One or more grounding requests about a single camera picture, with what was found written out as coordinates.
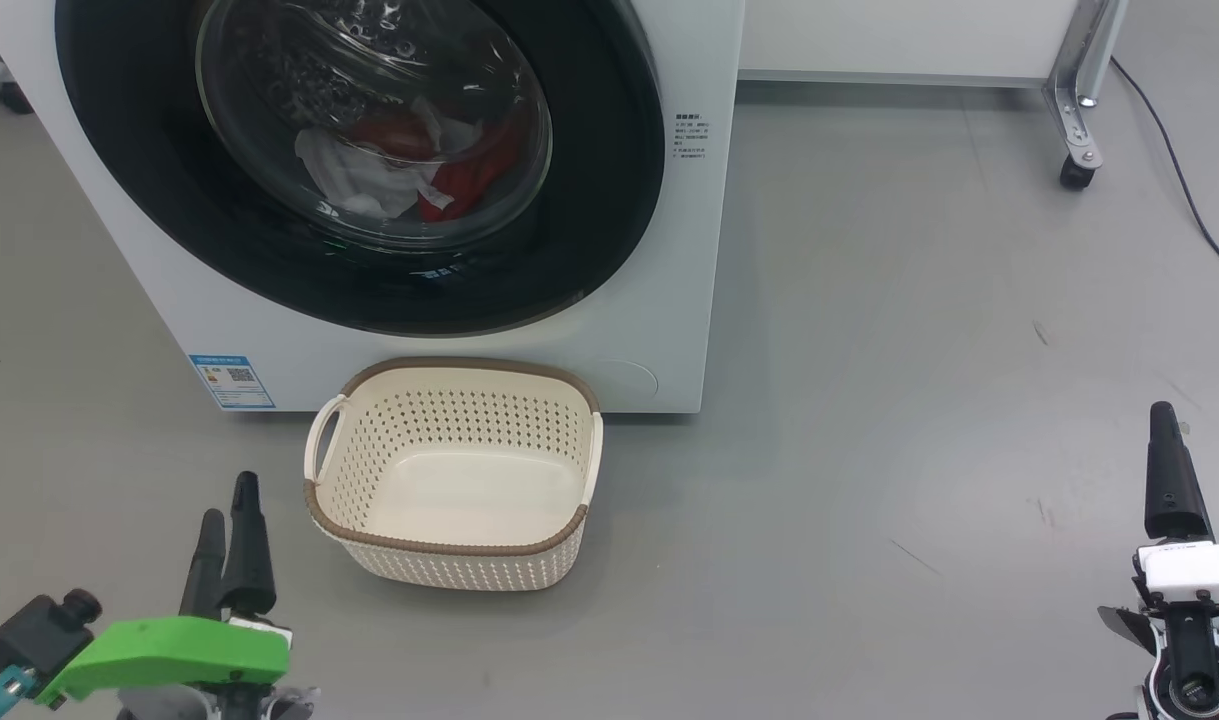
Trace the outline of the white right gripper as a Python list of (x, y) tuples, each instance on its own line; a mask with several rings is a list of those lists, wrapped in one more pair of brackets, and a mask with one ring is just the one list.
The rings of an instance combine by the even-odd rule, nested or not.
[(1150, 406), (1143, 528), (1153, 541), (1189, 542), (1139, 548), (1145, 596), (1219, 601), (1219, 543), (1210, 542), (1206, 501), (1170, 402)]

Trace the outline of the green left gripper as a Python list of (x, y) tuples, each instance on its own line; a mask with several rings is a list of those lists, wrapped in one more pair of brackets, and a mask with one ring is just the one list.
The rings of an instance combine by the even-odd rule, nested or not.
[(185, 683), (275, 683), (290, 666), (284, 635), (206, 618), (265, 616), (277, 601), (274, 564), (263, 517), (260, 478), (239, 473), (226, 517), (205, 512), (187, 574), (180, 616), (115, 623), (98, 635), (37, 694), (85, 701), (98, 691)]

